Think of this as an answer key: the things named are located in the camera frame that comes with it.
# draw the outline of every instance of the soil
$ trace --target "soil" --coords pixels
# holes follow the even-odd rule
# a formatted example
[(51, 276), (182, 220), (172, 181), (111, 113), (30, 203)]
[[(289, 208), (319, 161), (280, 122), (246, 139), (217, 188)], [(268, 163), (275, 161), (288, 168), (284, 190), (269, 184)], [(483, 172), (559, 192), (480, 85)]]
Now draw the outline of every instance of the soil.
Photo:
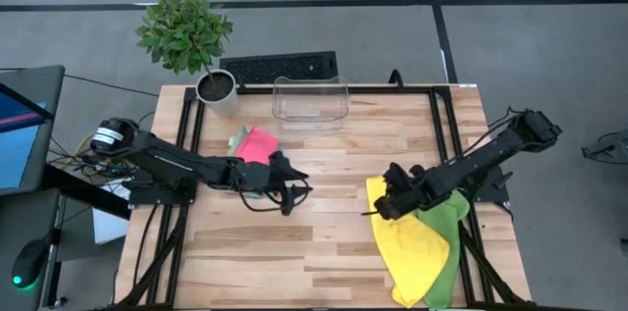
[(214, 73), (204, 78), (198, 84), (198, 95), (207, 101), (220, 101), (227, 97), (234, 88), (234, 81), (231, 77)]

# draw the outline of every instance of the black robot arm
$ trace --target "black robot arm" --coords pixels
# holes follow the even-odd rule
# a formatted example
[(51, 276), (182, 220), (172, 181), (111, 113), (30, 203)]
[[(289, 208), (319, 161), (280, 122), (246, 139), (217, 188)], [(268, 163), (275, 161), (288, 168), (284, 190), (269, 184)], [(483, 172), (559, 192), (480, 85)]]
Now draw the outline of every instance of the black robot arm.
[[(126, 119), (103, 121), (90, 148), (97, 157), (95, 161), (126, 160), (148, 173), (151, 184), (162, 189), (177, 192), (187, 184), (202, 181), (212, 188), (234, 190), (240, 195), (244, 191), (258, 192), (277, 203), (280, 207), (274, 210), (281, 210), (284, 215), (289, 215), (312, 189), (305, 182), (308, 176), (295, 170), (281, 151), (270, 156), (269, 165), (244, 163), (235, 157), (203, 157), (140, 130), (135, 122)], [(287, 185), (287, 181), (302, 181), (305, 186)], [(146, 182), (125, 183), (128, 188), (142, 185)]]
[(540, 111), (526, 110), (514, 116), (489, 143), (427, 171), (417, 165), (409, 176), (391, 163), (384, 174), (386, 195), (375, 202), (384, 219), (398, 219), (419, 208), (429, 210), (446, 201), (451, 192), (464, 188), (467, 199), (482, 184), (488, 171), (519, 151), (540, 152), (556, 143), (561, 130)]

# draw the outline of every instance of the pink cloth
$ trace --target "pink cloth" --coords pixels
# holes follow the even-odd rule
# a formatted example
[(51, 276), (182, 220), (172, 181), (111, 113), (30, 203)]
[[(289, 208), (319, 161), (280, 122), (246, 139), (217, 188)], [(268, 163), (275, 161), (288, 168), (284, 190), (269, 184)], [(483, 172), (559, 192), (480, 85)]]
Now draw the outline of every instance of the pink cloth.
[(260, 128), (252, 128), (235, 151), (245, 163), (268, 164), (268, 157), (279, 149), (279, 141)]

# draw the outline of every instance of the green cloth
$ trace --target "green cloth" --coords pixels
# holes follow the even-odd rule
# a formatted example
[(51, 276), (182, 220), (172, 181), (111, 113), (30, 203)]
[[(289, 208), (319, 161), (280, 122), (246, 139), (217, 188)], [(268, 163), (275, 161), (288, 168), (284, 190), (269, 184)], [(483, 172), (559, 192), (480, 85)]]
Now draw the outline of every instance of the green cloth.
[(233, 156), (234, 153), (236, 153), (236, 150), (242, 144), (242, 141), (246, 138), (247, 134), (248, 134), (248, 130), (246, 130), (246, 128), (242, 128), (241, 131), (239, 131), (234, 137), (232, 137), (232, 141), (230, 143), (230, 147), (229, 147), (229, 151), (227, 152), (227, 155)]
[(467, 213), (469, 213), (469, 201), (458, 190), (454, 190), (447, 201), (428, 211), (417, 209), (419, 220), (449, 243), (449, 257), (445, 267), (423, 298), (425, 304), (431, 308), (441, 309), (451, 305), (453, 284), (458, 273), (460, 260), (458, 221), (464, 218)]

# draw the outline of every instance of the butcher block tabletop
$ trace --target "butcher block tabletop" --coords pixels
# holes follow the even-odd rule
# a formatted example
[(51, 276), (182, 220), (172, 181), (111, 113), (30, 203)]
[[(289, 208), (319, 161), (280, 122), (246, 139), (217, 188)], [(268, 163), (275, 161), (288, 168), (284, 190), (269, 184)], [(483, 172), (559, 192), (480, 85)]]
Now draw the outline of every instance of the butcher block tabletop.
[[(185, 86), (161, 89), (152, 131), (175, 142)], [(463, 147), (487, 130), (477, 87), (451, 86)], [(194, 102), (190, 114), (195, 114)], [(232, 192), (200, 184), (190, 206), (175, 308), (400, 307), (391, 298), (393, 281), (379, 254), (369, 217), (365, 181), (390, 162), (409, 169), (440, 164), (430, 102), (426, 94), (351, 94), (340, 130), (282, 130), (271, 112), (272, 95), (241, 95), (230, 119), (204, 112), (199, 154), (225, 156), (230, 136), (257, 126), (276, 136), (294, 168), (314, 187), (290, 216), (255, 213)], [(445, 104), (445, 139), (452, 156)], [(189, 148), (193, 115), (184, 147)], [(268, 200), (252, 201), (271, 207)], [(529, 299), (510, 217), (492, 203), (475, 204), (485, 253), (514, 292)], [(132, 287), (143, 230), (152, 207), (133, 210), (116, 280), (116, 298)], [(139, 275), (155, 251), (161, 207), (149, 227)], [(481, 300), (477, 265), (469, 255), (476, 299)], [(170, 260), (164, 264), (157, 302), (166, 294)], [(461, 279), (453, 305), (464, 306)]]

